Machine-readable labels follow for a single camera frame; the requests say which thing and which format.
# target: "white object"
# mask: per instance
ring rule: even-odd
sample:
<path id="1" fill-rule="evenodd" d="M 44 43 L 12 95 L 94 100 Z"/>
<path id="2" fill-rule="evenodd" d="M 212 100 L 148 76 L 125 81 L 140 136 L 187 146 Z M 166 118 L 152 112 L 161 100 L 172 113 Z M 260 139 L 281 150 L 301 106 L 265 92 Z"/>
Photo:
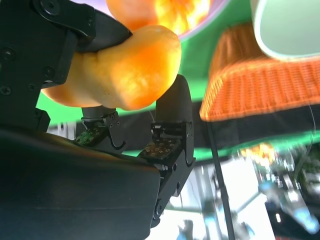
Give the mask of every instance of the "white object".
<path id="1" fill-rule="evenodd" d="M 255 38 L 279 60 L 320 56 L 320 0 L 251 0 Z"/>

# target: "wicker basket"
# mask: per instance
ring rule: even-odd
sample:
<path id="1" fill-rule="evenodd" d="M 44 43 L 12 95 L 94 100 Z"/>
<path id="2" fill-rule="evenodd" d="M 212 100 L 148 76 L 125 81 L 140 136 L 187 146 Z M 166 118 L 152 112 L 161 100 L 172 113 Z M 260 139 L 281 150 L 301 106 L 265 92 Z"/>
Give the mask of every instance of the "wicker basket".
<path id="1" fill-rule="evenodd" d="M 320 104 L 320 58 L 284 62 L 267 57 L 252 23 L 226 30 L 212 58 L 202 101 L 203 121 L 215 122 Z"/>

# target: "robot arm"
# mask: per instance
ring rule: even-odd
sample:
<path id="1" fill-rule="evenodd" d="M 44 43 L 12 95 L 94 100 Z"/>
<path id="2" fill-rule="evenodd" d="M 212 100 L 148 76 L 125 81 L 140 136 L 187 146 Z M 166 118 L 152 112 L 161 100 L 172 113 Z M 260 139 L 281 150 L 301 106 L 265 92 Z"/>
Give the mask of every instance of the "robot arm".
<path id="1" fill-rule="evenodd" d="M 145 239 L 195 163 L 186 79 L 157 100 L 138 157 L 121 154 L 115 109 L 82 109 L 86 132 L 70 141 L 46 133 L 41 89 L 66 81 L 75 52 L 118 45 L 130 31 L 69 0 L 2 0 L 0 21 L 0 239 Z"/>

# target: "black pole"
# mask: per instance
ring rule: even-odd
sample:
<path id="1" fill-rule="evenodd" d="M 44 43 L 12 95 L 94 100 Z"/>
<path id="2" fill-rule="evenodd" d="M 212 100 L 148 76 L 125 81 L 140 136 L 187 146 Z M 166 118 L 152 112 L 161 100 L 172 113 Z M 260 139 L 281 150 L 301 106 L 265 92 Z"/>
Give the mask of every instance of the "black pole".
<path id="1" fill-rule="evenodd" d="M 221 164 L 219 161 L 219 155 L 218 155 L 218 149 L 216 146 L 215 137 L 213 135 L 214 130 L 213 130 L 210 122 L 206 122 L 205 125 L 208 130 L 209 142 L 210 142 L 213 163 L 214 163 L 214 168 L 215 168 L 215 174 L 216 174 L 218 185 L 219 185 L 219 188 L 221 191 L 221 200 L 222 200 L 222 205 L 223 205 L 223 209 L 224 209 L 224 217 L 225 217 L 225 224 L 226 224 L 226 229 L 228 232 L 228 237 L 229 237 L 229 240 L 236 240 L 234 225 L 232 223 L 232 216 L 231 216 L 231 210 L 230 210 L 230 205 L 229 205 L 228 192 L 227 192 L 227 188 L 225 185 L 224 175 L 223 175 L 222 169 L 221 169 Z"/>

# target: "orange fruit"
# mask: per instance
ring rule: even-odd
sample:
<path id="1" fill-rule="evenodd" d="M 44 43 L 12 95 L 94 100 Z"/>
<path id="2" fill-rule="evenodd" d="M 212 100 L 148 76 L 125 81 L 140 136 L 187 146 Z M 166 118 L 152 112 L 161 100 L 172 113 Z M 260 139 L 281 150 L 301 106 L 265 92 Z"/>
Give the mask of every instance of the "orange fruit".
<path id="1" fill-rule="evenodd" d="M 69 107 L 139 110 L 171 87 L 181 55 L 175 33 L 164 26 L 145 26 L 120 45 L 76 53 L 65 84 L 42 92 Z"/>
<path id="2" fill-rule="evenodd" d="M 213 0 L 106 0 L 111 14 L 131 31 L 162 25 L 180 35 L 195 28 Z"/>

